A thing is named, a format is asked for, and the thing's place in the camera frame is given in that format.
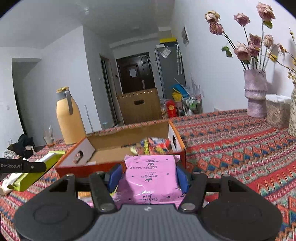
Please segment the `green white snack packet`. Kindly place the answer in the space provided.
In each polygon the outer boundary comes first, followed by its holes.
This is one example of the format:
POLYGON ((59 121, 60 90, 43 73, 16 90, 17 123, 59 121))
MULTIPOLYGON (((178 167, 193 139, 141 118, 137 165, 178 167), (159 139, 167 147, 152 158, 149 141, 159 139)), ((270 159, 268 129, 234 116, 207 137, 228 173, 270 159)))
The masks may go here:
POLYGON ((24 192, 44 176, 65 154, 65 151, 49 151, 34 162, 20 159, 1 158, 1 174, 9 174, 1 184, 1 196, 12 191, 24 192))

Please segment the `pink snack packet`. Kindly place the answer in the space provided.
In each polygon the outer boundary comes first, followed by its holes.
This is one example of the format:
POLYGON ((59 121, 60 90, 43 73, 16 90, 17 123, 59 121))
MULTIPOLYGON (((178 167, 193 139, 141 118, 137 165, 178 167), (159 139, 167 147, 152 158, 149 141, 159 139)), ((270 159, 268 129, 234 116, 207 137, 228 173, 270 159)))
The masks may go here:
POLYGON ((185 197, 178 186, 179 155, 125 156, 126 171, 111 195, 115 205, 175 204, 185 197))

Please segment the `black bag on floor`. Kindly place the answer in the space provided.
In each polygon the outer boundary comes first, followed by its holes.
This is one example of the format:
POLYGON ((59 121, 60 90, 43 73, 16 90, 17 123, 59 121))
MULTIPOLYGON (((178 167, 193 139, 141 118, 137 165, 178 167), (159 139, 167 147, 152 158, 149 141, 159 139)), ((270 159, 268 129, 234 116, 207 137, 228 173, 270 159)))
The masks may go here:
POLYGON ((18 141, 8 146, 8 150, 15 152, 17 155, 28 159, 35 153, 35 144, 33 138, 21 134, 18 141))

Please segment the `red orange cardboard box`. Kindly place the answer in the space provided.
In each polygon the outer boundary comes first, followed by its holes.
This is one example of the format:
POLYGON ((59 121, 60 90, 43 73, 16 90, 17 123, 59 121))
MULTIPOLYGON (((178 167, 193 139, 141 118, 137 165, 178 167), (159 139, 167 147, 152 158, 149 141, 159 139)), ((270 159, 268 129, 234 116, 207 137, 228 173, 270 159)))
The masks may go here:
POLYGON ((141 140, 150 137, 168 138, 169 153, 179 155, 186 167, 186 148, 176 127, 170 120, 155 120, 89 134, 60 158, 55 169, 60 177, 66 174, 88 177, 96 171, 108 172, 116 164, 125 165, 125 156, 132 155, 132 144, 139 146, 141 140))

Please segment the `colourful snack bag in box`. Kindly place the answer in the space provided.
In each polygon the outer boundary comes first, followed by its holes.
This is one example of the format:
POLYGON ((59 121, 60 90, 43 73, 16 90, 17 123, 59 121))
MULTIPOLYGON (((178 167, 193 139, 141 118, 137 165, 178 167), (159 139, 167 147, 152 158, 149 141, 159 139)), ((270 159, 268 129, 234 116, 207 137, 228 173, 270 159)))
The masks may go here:
POLYGON ((168 138, 144 138, 139 144, 132 145, 133 155, 165 155, 171 151, 171 141, 168 138))

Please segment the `glass cup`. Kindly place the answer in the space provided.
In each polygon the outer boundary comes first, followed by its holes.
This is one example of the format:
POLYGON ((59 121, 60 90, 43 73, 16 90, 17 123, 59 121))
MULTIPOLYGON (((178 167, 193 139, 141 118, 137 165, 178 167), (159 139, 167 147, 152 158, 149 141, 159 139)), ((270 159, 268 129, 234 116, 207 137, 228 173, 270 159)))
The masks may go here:
POLYGON ((48 147, 55 145, 54 131, 52 125, 50 125, 49 128, 44 131, 43 138, 48 147))

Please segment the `colourful patterned tablecloth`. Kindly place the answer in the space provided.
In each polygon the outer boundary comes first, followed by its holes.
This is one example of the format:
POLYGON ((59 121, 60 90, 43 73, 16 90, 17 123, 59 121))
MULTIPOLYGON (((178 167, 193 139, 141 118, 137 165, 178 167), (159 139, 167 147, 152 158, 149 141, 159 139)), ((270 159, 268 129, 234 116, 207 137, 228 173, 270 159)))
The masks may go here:
POLYGON ((295 137, 246 110, 172 118, 186 148, 186 167, 211 178, 234 176, 282 214, 278 240, 295 240, 295 137))

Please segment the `yellow thermos jug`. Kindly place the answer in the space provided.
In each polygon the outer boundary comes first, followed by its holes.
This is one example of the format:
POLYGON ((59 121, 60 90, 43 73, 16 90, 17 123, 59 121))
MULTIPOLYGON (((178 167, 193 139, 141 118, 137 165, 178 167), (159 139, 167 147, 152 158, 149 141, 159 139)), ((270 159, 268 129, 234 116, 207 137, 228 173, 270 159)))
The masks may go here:
POLYGON ((73 99, 69 87, 56 90, 58 97, 56 115, 65 144, 72 145, 86 137, 85 127, 79 107, 73 99))

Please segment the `red gift box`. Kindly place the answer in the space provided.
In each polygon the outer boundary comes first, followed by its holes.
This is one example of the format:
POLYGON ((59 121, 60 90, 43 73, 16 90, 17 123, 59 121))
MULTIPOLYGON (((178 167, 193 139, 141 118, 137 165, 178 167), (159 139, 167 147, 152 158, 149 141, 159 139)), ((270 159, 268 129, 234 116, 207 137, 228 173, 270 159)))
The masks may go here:
POLYGON ((166 110, 169 118, 175 118, 178 116, 176 104, 171 99, 166 101, 166 110))

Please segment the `dark entrance door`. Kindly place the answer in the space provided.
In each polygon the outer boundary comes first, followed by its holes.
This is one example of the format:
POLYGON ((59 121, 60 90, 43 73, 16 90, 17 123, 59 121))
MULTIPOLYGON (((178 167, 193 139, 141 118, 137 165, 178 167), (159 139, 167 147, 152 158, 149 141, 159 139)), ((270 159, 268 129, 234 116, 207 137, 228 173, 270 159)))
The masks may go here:
POLYGON ((155 88, 149 53, 140 53, 116 60, 122 93, 155 88))

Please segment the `pink textured vase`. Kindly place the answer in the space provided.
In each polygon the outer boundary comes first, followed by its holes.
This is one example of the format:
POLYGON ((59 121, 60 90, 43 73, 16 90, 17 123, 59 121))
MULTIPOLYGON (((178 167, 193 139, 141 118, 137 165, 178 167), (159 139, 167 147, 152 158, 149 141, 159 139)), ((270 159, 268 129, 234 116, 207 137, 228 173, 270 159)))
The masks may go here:
POLYGON ((244 70, 245 97, 248 99, 247 114, 253 118, 266 117, 266 74, 262 70, 244 70))

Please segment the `floral ceramic vase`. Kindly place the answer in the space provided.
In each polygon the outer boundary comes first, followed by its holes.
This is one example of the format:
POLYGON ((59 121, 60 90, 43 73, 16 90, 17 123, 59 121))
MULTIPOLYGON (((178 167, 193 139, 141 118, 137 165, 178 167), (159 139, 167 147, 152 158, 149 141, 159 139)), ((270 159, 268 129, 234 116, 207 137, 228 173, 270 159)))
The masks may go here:
POLYGON ((290 122, 288 126, 288 133, 295 137, 296 136, 296 85, 294 83, 294 89, 291 95, 291 104, 290 104, 290 122))

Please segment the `clear container with seeds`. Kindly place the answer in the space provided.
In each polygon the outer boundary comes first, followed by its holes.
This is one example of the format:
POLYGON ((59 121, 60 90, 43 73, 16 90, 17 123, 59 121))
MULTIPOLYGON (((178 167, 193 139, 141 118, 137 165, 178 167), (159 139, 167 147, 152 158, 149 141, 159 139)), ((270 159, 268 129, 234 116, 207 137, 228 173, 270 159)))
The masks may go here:
POLYGON ((278 129, 287 128, 290 121, 292 99, 276 94, 267 94, 265 99, 267 123, 278 129))

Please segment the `grey refrigerator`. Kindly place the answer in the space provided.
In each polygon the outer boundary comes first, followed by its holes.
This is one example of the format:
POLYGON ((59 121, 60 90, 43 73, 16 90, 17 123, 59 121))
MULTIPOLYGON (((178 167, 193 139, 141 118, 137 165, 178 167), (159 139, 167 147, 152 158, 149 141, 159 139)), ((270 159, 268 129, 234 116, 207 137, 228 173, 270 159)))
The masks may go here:
POLYGON ((165 99, 171 99, 173 85, 181 84, 186 87, 183 63, 177 42, 158 44, 154 50, 162 92, 165 99))

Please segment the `dried pink roses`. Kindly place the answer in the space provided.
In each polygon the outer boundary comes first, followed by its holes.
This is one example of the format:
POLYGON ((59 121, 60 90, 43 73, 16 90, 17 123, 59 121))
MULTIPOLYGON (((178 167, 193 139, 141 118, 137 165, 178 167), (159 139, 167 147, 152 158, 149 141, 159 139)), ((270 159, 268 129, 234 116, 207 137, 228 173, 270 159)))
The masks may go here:
POLYGON ((246 43, 238 42, 235 44, 221 25, 221 16, 216 11, 205 13, 205 20, 209 24, 209 32, 216 36, 224 36, 229 43, 228 46, 222 47, 221 51, 225 52, 228 58, 235 55, 241 62, 244 70, 261 70, 265 71, 268 61, 278 63, 278 57, 275 49, 281 54, 286 54, 287 50, 281 45, 274 42, 272 35, 264 33, 264 28, 273 28, 272 21, 276 19, 273 9, 267 4, 259 2, 256 6, 257 13, 261 19, 261 35, 247 33, 246 26, 250 24, 250 18, 243 14, 234 15, 234 21, 243 29, 246 37, 246 43))

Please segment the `yellow twig flowers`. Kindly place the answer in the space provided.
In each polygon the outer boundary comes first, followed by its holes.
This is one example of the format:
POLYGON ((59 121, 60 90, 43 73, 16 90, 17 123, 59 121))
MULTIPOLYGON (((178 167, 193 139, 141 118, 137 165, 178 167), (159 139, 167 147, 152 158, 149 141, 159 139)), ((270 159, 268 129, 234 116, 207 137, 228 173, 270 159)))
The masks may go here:
POLYGON ((287 71, 287 78, 295 84, 295 54, 292 51, 277 43, 268 51, 268 58, 274 64, 283 67, 287 71))

